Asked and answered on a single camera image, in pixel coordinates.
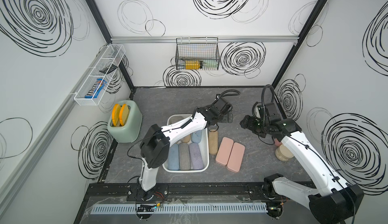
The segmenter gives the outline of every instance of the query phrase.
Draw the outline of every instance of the black wire basket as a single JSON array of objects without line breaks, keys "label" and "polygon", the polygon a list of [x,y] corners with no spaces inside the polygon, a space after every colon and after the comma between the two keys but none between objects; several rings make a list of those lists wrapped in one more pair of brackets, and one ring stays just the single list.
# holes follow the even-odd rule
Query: black wire basket
[{"label": "black wire basket", "polygon": [[220,53],[217,37],[177,38],[177,70],[218,70]]}]

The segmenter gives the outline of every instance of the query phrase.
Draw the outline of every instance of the black cable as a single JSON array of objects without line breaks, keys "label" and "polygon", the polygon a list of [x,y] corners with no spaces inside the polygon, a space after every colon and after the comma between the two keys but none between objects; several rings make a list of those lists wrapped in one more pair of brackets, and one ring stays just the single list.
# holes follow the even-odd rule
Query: black cable
[{"label": "black cable", "polygon": [[219,98],[220,98],[220,97],[226,97],[226,96],[238,96],[238,95],[240,95],[240,94],[241,94],[241,93],[240,93],[240,91],[238,91],[238,90],[229,89],[229,90],[223,91],[223,92],[220,94]]},{"label": "black cable", "polygon": [[135,211],[136,211],[136,216],[141,220],[141,217],[139,217],[138,213],[137,213],[137,195],[139,193],[139,188],[141,188],[141,185],[140,185],[140,181],[139,181],[139,178],[137,178],[137,191],[136,191],[136,197],[135,197]]},{"label": "black cable", "polygon": [[272,146],[272,145],[275,144],[275,140],[274,140],[274,137],[273,137],[273,136],[272,136],[272,140],[274,141],[273,144],[269,144],[269,143],[266,143],[266,142],[262,141],[262,140],[260,139],[260,137],[259,137],[259,140],[260,140],[262,143],[265,143],[265,144],[270,145],[270,146]]},{"label": "black cable", "polygon": [[136,145],[136,144],[138,144],[139,142],[141,142],[142,140],[140,140],[140,141],[138,141],[138,142],[136,142],[135,144],[133,144],[131,147],[129,147],[129,149],[128,149],[128,151],[127,151],[127,156],[129,157],[129,158],[133,158],[133,159],[140,159],[140,160],[142,160],[143,161],[143,159],[141,159],[141,158],[138,158],[138,157],[135,157],[135,156],[130,156],[129,155],[129,150],[134,146],[134,145]]},{"label": "black cable", "polygon": [[130,178],[130,179],[128,180],[127,183],[129,183],[129,181],[131,181],[131,180],[134,179],[134,178],[140,178],[140,176],[133,176],[132,178]]},{"label": "black cable", "polygon": [[220,127],[218,126],[218,122],[216,123],[216,126],[217,126],[217,128],[216,128],[216,130],[214,130],[214,129],[209,129],[209,131],[210,132],[216,132]]},{"label": "black cable", "polygon": [[261,103],[261,102],[256,102],[256,103],[253,105],[253,107],[252,107],[252,115],[253,115],[253,117],[255,117],[255,119],[257,119],[257,120],[259,120],[260,118],[257,117],[256,114],[255,114],[255,107],[256,107],[256,105],[258,105],[259,103]]},{"label": "black cable", "polygon": [[[327,164],[325,163],[325,161],[320,157],[320,155],[318,153],[316,153],[313,149],[310,148],[310,146],[308,145],[305,145],[303,143],[301,143],[300,141],[292,138],[291,136],[289,136],[289,138],[293,139],[294,141],[302,144],[306,149],[310,149],[313,153],[315,153],[315,155],[317,155],[319,157],[319,159],[325,164],[326,168],[329,170],[329,172],[331,173],[331,175],[333,176],[334,178],[334,174],[332,173],[332,171],[330,170],[330,168],[327,166]],[[342,186],[342,184],[338,181],[338,179],[336,179],[337,183],[345,190],[345,192],[348,194],[350,200],[352,201],[352,204],[353,204],[353,218],[352,218],[352,224],[354,224],[354,218],[356,216],[356,205],[354,204],[354,201],[353,201],[353,198],[351,197],[351,195],[346,191],[346,189]]]},{"label": "black cable", "polygon": [[276,131],[276,130],[270,130],[269,132],[267,132],[267,130],[265,129],[265,117],[267,116],[267,113],[266,113],[266,106],[265,106],[265,102],[264,102],[264,94],[265,94],[265,90],[269,88],[272,92],[272,99],[271,99],[271,102],[274,101],[274,98],[275,98],[275,90],[274,90],[274,87],[270,84],[267,84],[264,86],[263,88],[263,91],[261,92],[261,108],[263,109],[263,118],[261,119],[261,125],[262,125],[262,129],[264,131],[264,133],[268,133],[268,134],[283,134],[282,131]]}]

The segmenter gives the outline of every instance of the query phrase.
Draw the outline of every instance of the tan cylinder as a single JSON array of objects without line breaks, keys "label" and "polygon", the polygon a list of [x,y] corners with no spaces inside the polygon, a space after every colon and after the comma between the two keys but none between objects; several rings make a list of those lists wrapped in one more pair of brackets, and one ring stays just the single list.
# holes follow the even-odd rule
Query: tan cylinder
[{"label": "tan cylinder", "polygon": [[209,153],[216,155],[218,152],[218,131],[210,131],[208,133],[209,138]]},{"label": "tan cylinder", "polygon": [[275,150],[275,155],[280,161],[283,161],[283,162],[287,162],[294,157],[294,155],[290,152],[290,150],[287,147],[285,147],[283,144],[280,145]]},{"label": "tan cylinder", "polygon": [[188,143],[191,140],[191,134],[188,134],[184,138],[181,139],[182,142]]}]

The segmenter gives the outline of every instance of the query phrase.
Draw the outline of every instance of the pink box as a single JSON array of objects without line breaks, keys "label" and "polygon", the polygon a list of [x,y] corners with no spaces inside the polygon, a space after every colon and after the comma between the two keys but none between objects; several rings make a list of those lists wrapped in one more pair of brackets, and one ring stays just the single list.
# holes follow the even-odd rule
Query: pink box
[{"label": "pink box", "polygon": [[240,171],[241,163],[243,162],[245,146],[240,143],[234,143],[232,152],[230,153],[228,165],[226,168],[233,173]]},{"label": "pink box", "polygon": [[233,140],[227,137],[222,138],[220,148],[216,156],[216,163],[226,166],[229,161],[230,152],[232,151]]}]

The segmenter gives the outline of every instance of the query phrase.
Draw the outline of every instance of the yellow bottle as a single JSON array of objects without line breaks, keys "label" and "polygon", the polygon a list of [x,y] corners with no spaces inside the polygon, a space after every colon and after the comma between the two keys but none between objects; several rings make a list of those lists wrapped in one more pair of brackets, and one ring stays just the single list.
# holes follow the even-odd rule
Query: yellow bottle
[{"label": "yellow bottle", "polygon": [[198,70],[199,68],[201,68],[200,61],[186,61],[186,70]]}]

